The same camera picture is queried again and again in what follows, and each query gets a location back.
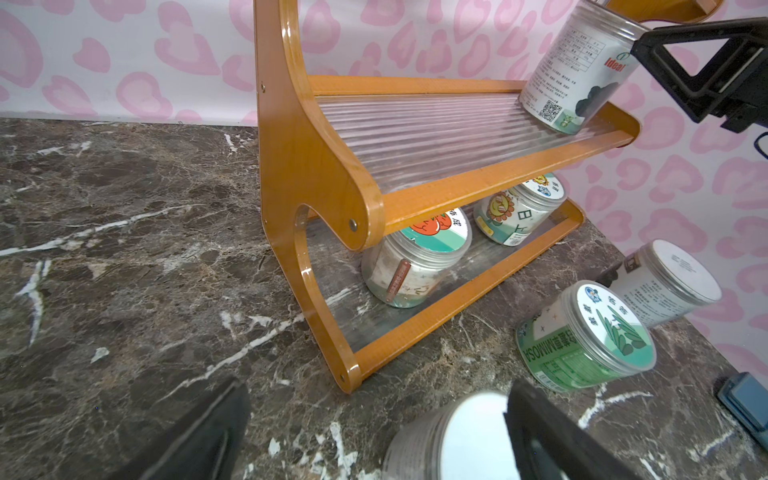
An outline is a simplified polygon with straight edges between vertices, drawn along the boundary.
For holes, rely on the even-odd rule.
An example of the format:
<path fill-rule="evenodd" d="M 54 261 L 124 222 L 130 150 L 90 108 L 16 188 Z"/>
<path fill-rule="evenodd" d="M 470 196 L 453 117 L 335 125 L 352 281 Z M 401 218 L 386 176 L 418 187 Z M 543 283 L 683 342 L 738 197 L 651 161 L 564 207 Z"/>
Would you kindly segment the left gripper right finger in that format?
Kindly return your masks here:
<path fill-rule="evenodd" d="M 636 479 L 524 379 L 513 381 L 504 414 L 522 479 Z"/>

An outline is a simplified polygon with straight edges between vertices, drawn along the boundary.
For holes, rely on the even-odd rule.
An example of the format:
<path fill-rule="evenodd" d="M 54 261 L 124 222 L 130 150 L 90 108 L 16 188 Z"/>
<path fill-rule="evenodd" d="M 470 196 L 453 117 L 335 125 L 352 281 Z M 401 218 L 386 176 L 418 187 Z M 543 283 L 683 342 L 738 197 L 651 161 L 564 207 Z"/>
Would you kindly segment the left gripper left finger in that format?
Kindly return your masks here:
<path fill-rule="evenodd" d="M 226 379 L 111 479 L 229 479 L 250 418 L 247 386 Z"/>

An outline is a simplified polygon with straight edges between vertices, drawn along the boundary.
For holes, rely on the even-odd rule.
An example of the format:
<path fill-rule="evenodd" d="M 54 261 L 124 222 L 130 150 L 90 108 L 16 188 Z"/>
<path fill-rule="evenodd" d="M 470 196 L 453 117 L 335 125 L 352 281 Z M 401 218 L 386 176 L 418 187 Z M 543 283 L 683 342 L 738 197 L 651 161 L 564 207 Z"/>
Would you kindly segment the blue grey pad on table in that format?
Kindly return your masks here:
<path fill-rule="evenodd" d="M 767 450 L 767 389 L 749 372 L 728 378 L 717 392 L 725 408 Z"/>

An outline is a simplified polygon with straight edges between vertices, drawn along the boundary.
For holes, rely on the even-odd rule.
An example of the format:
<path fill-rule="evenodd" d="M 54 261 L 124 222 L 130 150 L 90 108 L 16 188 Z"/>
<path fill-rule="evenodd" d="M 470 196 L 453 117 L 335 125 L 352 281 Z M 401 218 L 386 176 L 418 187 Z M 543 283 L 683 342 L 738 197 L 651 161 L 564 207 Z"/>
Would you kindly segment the orange wooden three-tier shelf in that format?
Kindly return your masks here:
<path fill-rule="evenodd" d="M 522 247 L 474 240 L 427 303 L 360 314 L 362 252 L 416 222 L 505 187 L 623 148 L 640 122 L 603 106 L 577 135 L 523 113 L 521 81 L 311 75 L 294 1 L 257 1 L 262 222 L 339 388 L 374 372 L 577 229 L 566 201 Z"/>

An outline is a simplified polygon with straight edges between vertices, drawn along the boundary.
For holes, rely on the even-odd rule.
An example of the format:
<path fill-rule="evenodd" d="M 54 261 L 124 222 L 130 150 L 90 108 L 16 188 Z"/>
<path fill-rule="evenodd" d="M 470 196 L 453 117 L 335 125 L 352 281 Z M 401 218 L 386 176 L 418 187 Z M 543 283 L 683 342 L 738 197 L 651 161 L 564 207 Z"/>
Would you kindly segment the tomato label jar bottom left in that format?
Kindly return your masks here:
<path fill-rule="evenodd" d="M 363 280 L 370 292 L 396 308 L 413 308 L 427 300 L 467 253 L 472 229 L 456 208 L 385 236 L 364 252 Z"/>

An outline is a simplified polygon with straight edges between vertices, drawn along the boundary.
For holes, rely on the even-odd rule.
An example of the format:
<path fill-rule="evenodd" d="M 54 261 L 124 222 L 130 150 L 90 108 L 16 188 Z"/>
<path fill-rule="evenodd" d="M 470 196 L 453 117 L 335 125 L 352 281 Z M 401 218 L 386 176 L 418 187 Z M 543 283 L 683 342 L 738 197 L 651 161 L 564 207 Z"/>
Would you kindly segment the white label jar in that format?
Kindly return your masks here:
<path fill-rule="evenodd" d="M 648 329 L 722 299 L 713 275 L 695 257 L 663 239 L 652 240 L 600 274 Z"/>
<path fill-rule="evenodd" d="M 580 1 L 519 95 L 544 125 L 576 134 L 639 66 L 631 50 L 649 31 L 594 1 Z"/>

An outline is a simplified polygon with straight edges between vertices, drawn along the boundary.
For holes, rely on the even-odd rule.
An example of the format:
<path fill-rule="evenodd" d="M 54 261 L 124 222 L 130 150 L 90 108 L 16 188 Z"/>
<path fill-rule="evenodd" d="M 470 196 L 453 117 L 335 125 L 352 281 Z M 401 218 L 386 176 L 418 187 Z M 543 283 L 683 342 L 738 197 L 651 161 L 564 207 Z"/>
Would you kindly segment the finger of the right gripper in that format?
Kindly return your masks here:
<path fill-rule="evenodd" d="M 673 44 L 723 42 L 691 74 L 672 55 Z M 659 27 L 634 42 L 631 54 L 695 123 L 722 118 L 741 133 L 767 125 L 767 19 L 765 17 Z"/>

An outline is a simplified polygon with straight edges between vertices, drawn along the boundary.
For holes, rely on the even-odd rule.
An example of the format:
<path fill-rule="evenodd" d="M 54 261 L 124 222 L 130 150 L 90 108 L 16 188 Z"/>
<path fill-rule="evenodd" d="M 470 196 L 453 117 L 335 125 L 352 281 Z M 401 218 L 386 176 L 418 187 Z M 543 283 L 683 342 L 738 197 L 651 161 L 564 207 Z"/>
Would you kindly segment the green label jar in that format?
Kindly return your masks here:
<path fill-rule="evenodd" d="M 505 414 L 508 397 L 484 391 L 431 411 L 400 429 L 383 479 L 518 479 Z"/>
<path fill-rule="evenodd" d="M 516 341 L 532 376 L 558 393 L 638 375 L 657 362 L 648 329 L 614 292 L 587 280 L 521 323 Z"/>

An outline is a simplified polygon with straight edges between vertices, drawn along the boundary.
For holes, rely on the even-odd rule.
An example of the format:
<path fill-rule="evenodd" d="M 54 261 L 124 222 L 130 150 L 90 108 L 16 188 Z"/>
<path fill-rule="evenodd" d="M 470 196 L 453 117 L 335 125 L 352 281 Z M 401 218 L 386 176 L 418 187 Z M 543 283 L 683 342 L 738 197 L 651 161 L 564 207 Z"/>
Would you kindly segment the sunflower label jar bottom right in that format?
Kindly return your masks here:
<path fill-rule="evenodd" d="M 473 217 L 496 243 L 520 245 L 567 199 L 565 185 L 546 173 L 499 191 L 475 204 Z"/>

